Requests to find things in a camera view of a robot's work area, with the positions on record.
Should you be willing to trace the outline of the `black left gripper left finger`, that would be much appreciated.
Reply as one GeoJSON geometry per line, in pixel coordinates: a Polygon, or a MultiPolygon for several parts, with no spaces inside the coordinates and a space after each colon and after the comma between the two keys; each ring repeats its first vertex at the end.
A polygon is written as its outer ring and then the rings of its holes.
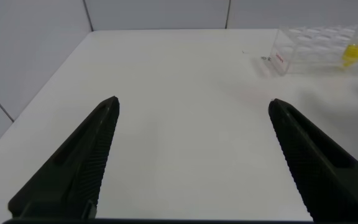
{"type": "Polygon", "coordinates": [[[94,218],[119,100],[102,102],[11,198],[13,218],[94,218]]]}

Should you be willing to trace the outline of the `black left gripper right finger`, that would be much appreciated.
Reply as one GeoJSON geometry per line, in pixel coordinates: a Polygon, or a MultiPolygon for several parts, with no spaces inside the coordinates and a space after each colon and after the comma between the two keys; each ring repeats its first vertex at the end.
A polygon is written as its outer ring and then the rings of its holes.
{"type": "Polygon", "coordinates": [[[291,104],[268,114],[303,203],[316,222],[358,222],[358,160],[291,104]]]}

